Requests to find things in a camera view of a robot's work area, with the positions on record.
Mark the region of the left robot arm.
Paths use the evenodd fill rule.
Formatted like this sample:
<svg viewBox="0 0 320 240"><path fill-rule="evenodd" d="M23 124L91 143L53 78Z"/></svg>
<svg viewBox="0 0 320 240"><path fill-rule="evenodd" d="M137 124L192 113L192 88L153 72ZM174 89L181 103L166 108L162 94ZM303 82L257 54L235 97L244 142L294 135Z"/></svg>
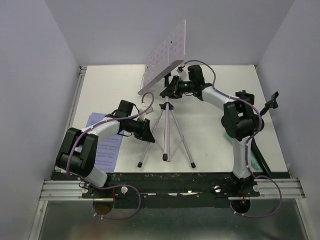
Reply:
<svg viewBox="0 0 320 240"><path fill-rule="evenodd" d="M58 151L55 166L93 184L93 191L99 197L107 197L111 191L108 175L95 166L99 143L122 131L133 134L138 140L155 142L150 120L138 119L138 115L131 116L135 106L132 102L121 100L118 108L101 121L83 129L69 128Z"/></svg>

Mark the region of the sheet music page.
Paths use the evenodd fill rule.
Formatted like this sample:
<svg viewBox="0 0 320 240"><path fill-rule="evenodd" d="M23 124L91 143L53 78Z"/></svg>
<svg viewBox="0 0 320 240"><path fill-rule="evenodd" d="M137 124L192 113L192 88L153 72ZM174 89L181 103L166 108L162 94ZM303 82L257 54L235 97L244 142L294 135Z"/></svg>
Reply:
<svg viewBox="0 0 320 240"><path fill-rule="evenodd" d="M121 147L123 136L114 134L101 141L96 150L94 166L105 173L113 173Z"/></svg>

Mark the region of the black microphone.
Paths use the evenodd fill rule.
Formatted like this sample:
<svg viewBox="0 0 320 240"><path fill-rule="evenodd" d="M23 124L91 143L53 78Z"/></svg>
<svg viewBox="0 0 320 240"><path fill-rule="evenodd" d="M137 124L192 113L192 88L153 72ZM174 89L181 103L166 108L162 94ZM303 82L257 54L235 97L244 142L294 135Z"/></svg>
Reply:
<svg viewBox="0 0 320 240"><path fill-rule="evenodd" d="M271 177L272 171L270 170L267 162L265 161L258 145L256 144L255 139L253 138L251 141L251 152L253 153L253 156L255 157L257 163L259 164L260 168L262 169L263 173L267 177Z"/></svg>

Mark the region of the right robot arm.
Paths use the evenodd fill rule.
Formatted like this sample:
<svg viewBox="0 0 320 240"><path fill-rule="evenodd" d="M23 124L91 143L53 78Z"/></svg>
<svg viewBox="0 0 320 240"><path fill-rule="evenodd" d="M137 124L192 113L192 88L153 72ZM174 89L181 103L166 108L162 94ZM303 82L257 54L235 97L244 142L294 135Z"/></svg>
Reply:
<svg viewBox="0 0 320 240"><path fill-rule="evenodd" d="M200 65L188 66L187 73L188 81L174 76L160 96L180 99L183 94L192 94L200 101L223 111L221 124L232 139L232 174L237 178L230 183L230 191L236 196L241 196L248 190L245 179L253 176L251 170L252 141L263 128L261 114L254 106L255 96L244 90L238 91L235 96L218 90L213 83L205 82Z"/></svg>

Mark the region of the white music stand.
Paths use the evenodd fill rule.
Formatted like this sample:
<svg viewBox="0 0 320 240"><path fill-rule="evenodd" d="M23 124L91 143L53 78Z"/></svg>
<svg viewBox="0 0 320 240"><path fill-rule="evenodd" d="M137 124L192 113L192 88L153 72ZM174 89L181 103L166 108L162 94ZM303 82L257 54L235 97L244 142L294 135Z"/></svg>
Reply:
<svg viewBox="0 0 320 240"><path fill-rule="evenodd" d="M169 33L169 35L161 42L161 44L151 52L145 62L144 74L142 75L140 90L138 95L145 94L151 87L164 79L164 87L168 88L170 85L169 79L172 71L183 63L186 55L186 21L181 20ZM165 93L162 97L164 102L159 105L160 113L153 126L154 132L160 119L164 116L164 130L163 130L163 154L162 160L170 162L175 154L171 152L170 143L170 118L173 118L174 124L177 128L180 140L179 143L183 144L186 154L188 156L191 168L195 168L196 164L190 153L185 136L180 128L174 106L171 104L171 99L176 99L176 95L172 91Z"/></svg>

